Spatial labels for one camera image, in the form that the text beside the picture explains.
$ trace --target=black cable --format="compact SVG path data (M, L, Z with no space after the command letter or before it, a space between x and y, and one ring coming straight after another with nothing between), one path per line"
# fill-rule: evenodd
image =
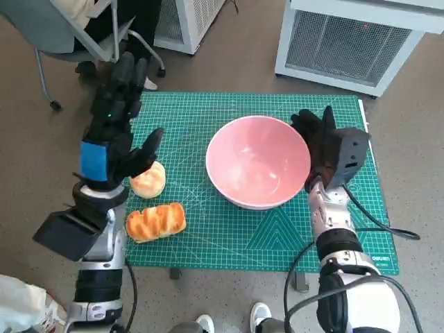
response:
M350 197L350 200L356 205L356 207L359 208L359 210L368 217L368 219L370 219L370 221L372 221L374 224L376 224L378 227L380 227L381 229L384 229L387 232L390 232L391 234L394 234L395 236L404 238L404 239L409 239L412 241L419 241L421 239L421 237L419 236L419 234L416 234L415 232L412 231L408 231L408 230L403 230L403 229L395 229L395 228L390 228L387 225L384 225L381 221L377 220L375 217L373 217L372 214L370 214L363 205L361 205L361 203L355 198L355 196L353 196L353 193L348 189L348 187L346 185L342 185L342 187L345 189L345 192L347 192L347 195Z
M133 268L130 265L128 259L126 258L125 258L125 265L128 267L128 271L130 272L130 277L131 277L131 283L133 284L133 308L131 309L130 318L128 319L128 323L126 324L125 327L125 333L129 333L131 325L133 324L134 315L136 314L136 308L137 308L137 281Z
M291 278L291 274L294 272L294 270L296 269L298 262L300 260L300 258L302 258L302 256L307 253L307 251L312 248L314 245L314 241L311 242L310 244L308 244L307 246L305 246L303 248L302 251L300 251L298 253L298 255L296 255L296 258L293 261L293 264L290 267L289 273L287 274L287 278L285 279L285 285L284 285L284 313L285 316L288 314L289 312L289 305L288 305L288 293L289 293L289 284L290 284L290 278Z
M355 280L349 284L346 284L345 286L335 288L335 289L329 290L329 291L324 291L322 293L319 293L318 295L309 297L309 298L299 302L298 304L296 304L294 307L292 307L290 309L288 314L285 315L285 320L284 320L285 332L291 333L290 319L298 310L302 309L303 307L306 307L307 305L312 304L313 302L318 302L319 300L322 300L326 297L330 297L330 296L336 295L338 293L343 293L344 291L347 291L351 288L355 288L361 284L369 283L369 282L379 282L379 281L390 282L396 288L398 288L398 290L404 296L404 298L410 308L411 315L413 316L413 321L415 322L416 330L418 331L418 333L422 333L422 327L421 327L421 323L419 320L418 312L416 312L415 305L413 304L413 301L411 300L409 294L405 291L404 287L398 281L396 281L395 279L393 279L391 277L384 276L384 275L367 275L367 276L361 277L358 280Z

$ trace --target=robot forearm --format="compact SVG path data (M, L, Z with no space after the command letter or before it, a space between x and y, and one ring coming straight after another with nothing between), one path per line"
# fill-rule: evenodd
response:
M359 243L342 187L325 191L315 180L309 195L314 240L321 262L319 293L380 275ZM385 282L369 282L318 302L318 321L326 332L389 332L400 326L395 294Z

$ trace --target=chair leg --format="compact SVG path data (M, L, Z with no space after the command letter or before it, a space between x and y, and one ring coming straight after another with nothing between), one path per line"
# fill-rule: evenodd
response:
M159 66L160 66L157 76L164 77L165 76L165 64L164 64L163 60L161 59L161 57L153 50L153 48L151 48L151 46L148 45L146 40L141 35L139 35L139 33L136 33L133 30L128 30L128 34L132 35L133 37L136 37L139 40L139 42L141 42L142 45L145 46L145 49L147 49L149 51L149 53L151 53L151 55L156 59L156 61L159 63Z
M34 48L35 59L37 60L37 68L39 69L40 83L42 84L42 91L45 97L49 100L49 105L52 107L54 111L60 111L62 106L59 102L52 99L51 95L48 92L48 88L46 86L46 80L44 78L42 59L40 57L40 51L37 48Z

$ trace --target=chair caster wheel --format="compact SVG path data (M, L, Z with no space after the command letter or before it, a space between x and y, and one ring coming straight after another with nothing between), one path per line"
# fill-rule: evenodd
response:
M76 73L84 78L95 78L97 76L97 68L92 61L82 61L78 63Z
M167 74L166 69L159 68L159 70L157 71L158 78L164 78L166 74Z
M62 109L62 106L57 101L51 101L49 106L51 106L51 109L56 112L59 112Z

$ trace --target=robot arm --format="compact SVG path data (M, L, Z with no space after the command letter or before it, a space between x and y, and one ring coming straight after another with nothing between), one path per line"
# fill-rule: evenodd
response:
M326 191L315 182L309 195L314 240L321 262L319 293L365 275L380 275L359 243L342 187ZM325 332L396 333L400 310L385 282L369 282L318 301L318 322Z
M310 150L309 192L311 224L321 263L319 293L333 291L366 275L380 275L359 243L348 211L347 184L364 164L368 133L336 129L332 108L322 120L308 110L292 116L292 126ZM400 310L384 281L359 285L318 301L318 322L325 332L396 333Z
M125 177L149 169L156 159L163 129L154 130L134 148L130 120L141 108L147 71L145 59L135 65L124 53L107 85L98 88L92 121L80 147L80 182L73 187L75 205L53 212L34 240L73 261L80 261L74 301L65 332L125 332L117 323L125 261L124 219L128 189Z

